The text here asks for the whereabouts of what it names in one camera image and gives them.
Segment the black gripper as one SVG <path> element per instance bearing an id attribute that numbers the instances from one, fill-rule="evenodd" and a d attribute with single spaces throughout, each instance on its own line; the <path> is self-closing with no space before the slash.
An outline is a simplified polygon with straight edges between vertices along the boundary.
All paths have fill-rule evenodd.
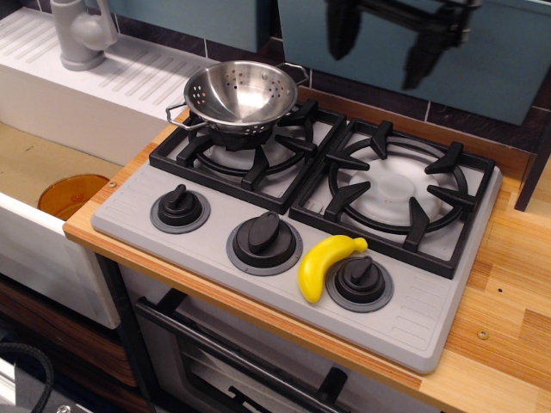
<path id="1" fill-rule="evenodd" d="M 465 43 L 470 33 L 469 20 L 481 1 L 440 1 L 429 12 L 401 1 L 327 2 L 326 21 L 331 56 L 340 60 L 350 53 L 360 29 L 360 12 L 382 18 L 418 33 L 405 65 L 403 90 L 416 89 L 428 77 L 450 46 Z"/>

